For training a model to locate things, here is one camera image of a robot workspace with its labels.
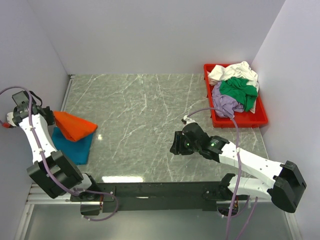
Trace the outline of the orange t-shirt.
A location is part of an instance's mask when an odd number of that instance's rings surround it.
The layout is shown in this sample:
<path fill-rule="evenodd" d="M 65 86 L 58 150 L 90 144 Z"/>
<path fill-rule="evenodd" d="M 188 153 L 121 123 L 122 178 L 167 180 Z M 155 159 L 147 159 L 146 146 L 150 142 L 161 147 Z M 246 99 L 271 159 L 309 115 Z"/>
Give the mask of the orange t-shirt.
<path fill-rule="evenodd" d="M 93 134 L 98 128 L 97 124 L 65 111 L 54 111 L 53 116 L 62 135 L 71 142 L 77 142 Z"/>

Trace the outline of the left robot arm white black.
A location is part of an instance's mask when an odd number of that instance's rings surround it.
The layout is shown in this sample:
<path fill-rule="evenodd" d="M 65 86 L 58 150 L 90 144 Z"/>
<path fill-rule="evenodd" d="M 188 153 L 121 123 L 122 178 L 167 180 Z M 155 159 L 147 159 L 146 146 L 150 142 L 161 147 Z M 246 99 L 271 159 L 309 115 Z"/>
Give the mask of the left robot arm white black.
<path fill-rule="evenodd" d="M 32 91 L 13 94 L 16 106 L 7 114 L 7 121 L 21 128 L 28 139 L 33 157 L 28 175 L 52 199 L 70 193 L 80 199 L 96 200 L 100 195 L 96 181 L 56 149 L 48 130 L 55 123 L 53 111 L 37 104 L 34 98 Z"/>

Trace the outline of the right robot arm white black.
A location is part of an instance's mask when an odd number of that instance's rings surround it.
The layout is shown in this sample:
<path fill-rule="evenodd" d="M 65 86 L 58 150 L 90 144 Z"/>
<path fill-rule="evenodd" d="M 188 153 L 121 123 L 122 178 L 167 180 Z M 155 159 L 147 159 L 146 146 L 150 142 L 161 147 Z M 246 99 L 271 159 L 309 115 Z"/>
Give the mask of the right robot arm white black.
<path fill-rule="evenodd" d="M 250 175 L 227 174 L 219 187 L 222 198 L 238 195 L 270 200 L 276 207 L 295 213 L 307 188 L 298 166 L 291 162 L 272 161 L 246 151 L 229 140 L 209 136 L 196 122 L 175 131 L 170 152 L 174 155 L 200 154 L 207 160 L 229 165 Z"/>

